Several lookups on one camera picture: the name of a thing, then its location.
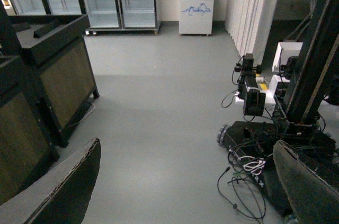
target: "metal frame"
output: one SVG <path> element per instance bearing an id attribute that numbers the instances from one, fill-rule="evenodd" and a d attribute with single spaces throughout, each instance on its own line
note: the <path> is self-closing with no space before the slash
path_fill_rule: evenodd
<path id="1" fill-rule="evenodd" d="M 283 101 L 289 121 L 310 124 L 339 71 L 339 0 L 318 0 Z"/>

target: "cable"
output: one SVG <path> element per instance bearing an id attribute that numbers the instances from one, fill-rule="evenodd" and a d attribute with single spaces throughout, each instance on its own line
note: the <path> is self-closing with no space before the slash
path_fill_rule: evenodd
<path id="1" fill-rule="evenodd" d="M 295 28 L 294 31 L 292 31 L 286 38 L 283 39 L 283 41 L 287 41 L 296 31 L 299 30 L 299 28 L 308 20 L 308 18 L 312 15 L 312 11 L 308 13 L 308 15 L 304 18 L 304 20 Z"/>
<path id="2" fill-rule="evenodd" d="M 234 85 L 239 85 L 239 84 L 234 83 L 233 76 L 234 76 L 234 72 L 235 72 L 235 68 L 237 67 L 237 64 L 238 64 L 243 58 L 244 58 L 244 56 L 241 56 L 241 57 L 240 57 L 239 61 L 235 64 L 235 67 L 234 67 L 234 69 L 233 69 L 233 72 L 232 72 L 232 83 L 233 83 Z"/>
<path id="3" fill-rule="evenodd" d="M 321 114 L 319 114 L 320 118 L 322 119 L 322 121 L 324 122 L 324 127 L 323 129 L 321 130 L 321 132 L 324 132 L 324 130 L 326 129 L 326 122 L 325 122 L 325 119 L 322 117 Z"/>
<path id="4" fill-rule="evenodd" d="M 95 105 L 93 104 L 93 103 L 90 103 L 89 102 L 89 104 L 90 105 L 92 105 L 92 110 L 90 110 L 89 112 L 87 112 L 85 115 L 84 115 L 84 117 L 82 117 L 82 119 L 80 120 L 80 121 L 78 121 L 78 122 L 76 122 L 76 123 L 73 123 L 73 124 L 71 124 L 71 125 L 69 125 L 68 127 L 70 128 L 70 127 L 73 127 L 73 126 L 75 126 L 75 125 L 77 125 L 77 124 L 79 124 L 79 123 L 81 123 L 83 120 L 85 120 L 90 114 L 92 114 L 93 113 L 93 111 L 95 110 Z"/>
<path id="5" fill-rule="evenodd" d="M 281 50 L 280 55 L 279 55 L 279 76 L 280 76 L 282 85 L 284 86 L 284 88 L 287 88 L 284 81 L 282 80 L 282 76 L 281 76 L 281 54 L 282 54 L 282 50 Z"/>
<path id="6" fill-rule="evenodd" d="M 232 206 L 233 208 L 239 212 L 240 214 L 242 214 L 243 216 L 247 217 L 247 218 L 250 218 L 250 219 L 253 219 L 253 220 L 256 220 L 259 224 L 260 223 L 260 219 L 262 220 L 264 217 L 265 217 L 265 214 L 266 214 L 266 203 L 265 203 L 265 199 L 263 197 L 263 201 L 264 201 L 264 213 L 262 213 L 261 211 L 261 208 L 259 206 L 259 203 L 258 203 L 258 200 L 256 199 L 254 193 L 253 193 L 253 190 L 250 188 L 250 186 L 245 182 L 245 179 L 247 178 L 235 178 L 235 177 L 232 177 L 232 186 L 233 186 L 233 189 L 234 189 L 234 192 L 236 193 L 237 197 L 239 198 L 240 202 L 242 203 L 242 205 L 245 207 L 245 209 L 250 213 L 251 216 L 247 215 L 246 213 L 244 213 L 243 211 L 241 211 L 239 208 L 238 208 L 238 205 L 237 204 L 233 204 L 231 202 L 230 199 L 228 199 L 225 195 L 223 195 L 223 193 L 221 192 L 220 188 L 219 188 L 219 183 L 220 183 L 220 180 L 221 178 L 231 169 L 231 167 L 227 167 L 227 169 L 222 173 L 222 175 L 218 178 L 218 182 L 217 182 L 217 189 L 218 189 L 218 192 L 219 194 L 224 198 L 226 199 Z M 249 188 L 249 190 L 251 191 L 252 195 L 254 196 L 254 200 L 256 201 L 256 204 L 258 205 L 258 208 L 259 208 L 259 211 L 260 211 L 260 214 L 261 216 L 260 217 L 256 217 L 253 212 L 245 205 L 245 203 L 243 202 L 243 200 L 241 199 L 241 197 L 239 196 L 237 190 L 235 189 L 234 187 L 234 182 L 235 181 L 244 181 L 244 183 L 247 185 L 247 187 Z"/>
<path id="7" fill-rule="evenodd" d="M 229 106 L 232 105 L 233 100 L 234 100 L 234 98 L 235 98 L 235 95 L 232 97 L 231 102 L 230 102 L 227 106 L 224 106 L 224 101 L 226 100 L 226 98 L 227 98 L 228 96 L 230 96 L 232 93 L 236 93 L 237 91 L 238 91 L 238 90 L 234 90 L 233 92 L 230 92 L 230 93 L 227 94 L 227 95 L 225 96 L 225 98 L 221 101 L 221 107 L 222 107 L 223 109 L 226 109 L 226 108 L 228 108 Z"/>
<path id="8" fill-rule="evenodd" d="M 247 119 L 245 118 L 245 115 L 243 115 L 243 118 L 244 118 L 244 120 L 245 120 L 246 122 L 252 122 L 252 121 L 254 120 L 254 118 L 255 118 L 255 115 L 254 115 L 253 118 L 250 119 L 250 120 L 247 120 Z"/>

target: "black cable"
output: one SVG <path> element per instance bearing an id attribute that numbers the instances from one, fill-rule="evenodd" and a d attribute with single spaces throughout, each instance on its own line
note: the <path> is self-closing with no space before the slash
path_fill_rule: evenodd
<path id="1" fill-rule="evenodd" d="M 241 57 L 240 57 L 239 61 L 235 64 L 235 67 L 234 67 L 234 69 L 233 69 L 233 72 L 232 72 L 232 83 L 233 83 L 234 85 L 239 85 L 239 84 L 234 83 L 233 76 L 234 76 L 234 72 L 235 72 L 235 68 L 237 67 L 237 64 L 238 64 L 243 58 L 244 58 L 244 56 L 241 56 Z"/>
<path id="2" fill-rule="evenodd" d="M 227 94 L 227 95 L 225 96 L 225 98 L 221 101 L 221 107 L 222 107 L 223 109 L 226 109 L 226 108 L 228 108 L 229 106 L 232 105 L 235 96 L 232 97 L 231 102 L 230 102 L 227 106 L 224 106 L 224 101 L 226 100 L 226 98 L 227 98 L 228 96 L 230 96 L 232 93 L 236 93 L 237 91 L 238 91 L 238 90 L 234 90 L 233 92 L 230 92 L 230 93 Z"/>
<path id="3" fill-rule="evenodd" d="M 243 205 L 243 206 L 245 207 L 245 209 L 252 215 L 252 217 L 249 216 L 249 215 L 247 215 L 247 214 L 245 214 L 245 213 L 243 213 L 242 211 L 240 211 L 240 210 L 237 208 L 238 212 L 239 212 L 240 214 L 242 214 L 243 216 L 246 216 L 246 217 L 248 217 L 248 218 L 250 218 L 250 219 L 254 219 L 254 220 L 256 220 L 259 224 L 261 224 L 260 221 L 258 221 L 259 218 L 257 218 L 257 217 L 254 215 L 254 213 L 253 213 L 253 212 L 245 205 L 244 201 L 243 201 L 243 200 L 241 199 L 241 197 L 239 196 L 237 190 L 236 190 L 235 187 L 234 187 L 234 181 L 235 181 L 234 179 L 235 179 L 234 177 L 232 177 L 232 179 L 231 179 L 233 190 L 234 190 L 235 194 L 237 195 L 238 199 L 240 200 L 240 202 L 242 203 L 242 205 Z"/>
<path id="4" fill-rule="evenodd" d="M 287 88 L 284 81 L 282 80 L 282 76 L 281 76 L 281 54 L 282 54 L 282 51 L 280 52 L 280 56 L 279 56 L 279 76 L 280 76 L 282 85 L 284 86 L 284 88 Z"/>
<path id="5" fill-rule="evenodd" d="M 244 202 L 242 201 L 242 199 L 240 198 L 240 196 L 238 195 L 238 192 L 236 191 L 235 187 L 234 187 L 234 184 L 232 183 L 232 186 L 233 186 L 233 189 L 237 195 L 237 197 L 239 198 L 239 200 L 241 201 L 241 203 L 243 204 L 243 206 L 246 208 L 247 211 L 249 211 L 249 213 L 252 215 L 252 216 L 249 216 L 247 214 L 245 214 L 243 211 L 241 211 L 240 209 L 238 209 L 238 205 L 237 204 L 233 204 L 231 202 L 230 199 L 228 199 L 225 195 L 223 195 L 223 193 L 221 192 L 220 188 L 219 188 L 219 183 L 220 183 L 220 179 L 231 169 L 231 167 L 227 167 L 227 169 L 222 173 L 222 175 L 218 178 L 218 182 L 217 182 L 217 189 L 218 189 L 218 192 L 219 194 L 224 198 L 226 199 L 232 206 L 233 208 L 238 211 L 240 214 L 242 214 L 243 216 L 247 217 L 247 218 L 250 218 L 250 219 L 253 219 L 253 220 L 256 220 L 259 224 L 261 224 L 259 222 L 259 219 L 262 219 L 264 218 L 264 215 L 261 214 L 260 217 L 256 217 L 252 212 L 251 210 L 244 204 Z M 244 181 L 245 178 L 235 178 L 235 177 L 232 177 L 232 181 Z"/>
<path id="6" fill-rule="evenodd" d="M 326 122 L 325 119 L 322 117 L 321 114 L 319 114 L 320 118 L 322 119 L 322 121 L 324 122 L 324 127 L 322 128 L 321 132 L 324 132 L 324 130 L 326 129 Z"/>
<path id="7" fill-rule="evenodd" d="M 254 118 L 255 118 L 255 115 L 254 115 L 253 118 L 250 119 L 250 120 L 247 120 L 247 119 L 245 118 L 245 115 L 243 115 L 243 118 L 244 118 L 244 120 L 245 120 L 246 122 L 252 122 L 252 121 L 254 120 Z"/>
<path id="8" fill-rule="evenodd" d="M 267 110 L 267 108 L 265 108 L 265 111 L 266 111 L 266 113 L 270 116 L 270 118 L 271 118 L 271 120 L 272 120 L 272 122 L 275 124 L 275 127 L 276 127 L 276 132 L 278 133 L 278 130 L 279 130 L 279 128 L 278 128 L 278 124 L 277 123 L 275 123 L 274 121 L 273 121 L 273 117 L 271 116 L 271 114 L 269 113 L 269 111 Z"/>
<path id="9" fill-rule="evenodd" d="M 220 188 L 219 188 L 219 182 L 220 182 L 220 179 L 221 179 L 221 178 L 222 178 L 222 177 L 223 177 L 230 169 L 231 169 L 231 167 L 227 167 L 227 169 L 223 172 L 223 174 L 220 175 L 220 177 L 219 177 L 219 179 L 218 179 L 218 182 L 217 182 L 217 188 L 218 188 L 219 194 L 220 194 L 224 199 L 226 199 L 230 204 L 232 204 L 232 205 L 233 205 L 233 208 L 234 208 L 234 205 L 236 205 L 236 204 L 233 204 L 233 203 L 231 202 L 230 199 L 228 199 L 225 195 L 223 195 L 222 192 L 220 191 Z"/>

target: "vertical blind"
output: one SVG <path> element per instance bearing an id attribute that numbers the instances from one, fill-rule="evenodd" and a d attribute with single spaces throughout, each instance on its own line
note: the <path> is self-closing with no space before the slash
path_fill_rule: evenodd
<path id="1" fill-rule="evenodd" d="M 252 53 L 260 64 L 264 56 L 277 0 L 228 0 L 225 27 L 240 56 Z"/>

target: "refrigerator shelf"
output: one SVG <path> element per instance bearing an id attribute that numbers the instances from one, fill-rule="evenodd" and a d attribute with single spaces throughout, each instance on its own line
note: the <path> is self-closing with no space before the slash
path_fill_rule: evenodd
<path id="1" fill-rule="evenodd" d="M 117 14 L 117 11 L 108 11 L 108 10 L 88 11 L 88 14 Z"/>
<path id="2" fill-rule="evenodd" d="M 124 10 L 125 14 L 154 14 L 154 10 Z"/>
<path id="3" fill-rule="evenodd" d="M 72 9 L 72 10 L 55 9 L 53 12 L 55 15 L 79 15 L 80 14 L 77 9 Z"/>
<path id="4" fill-rule="evenodd" d="M 46 15 L 46 12 L 44 10 L 37 9 L 37 10 L 32 10 L 32 11 L 26 11 L 25 15 L 28 15 L 28 16 Z"/>

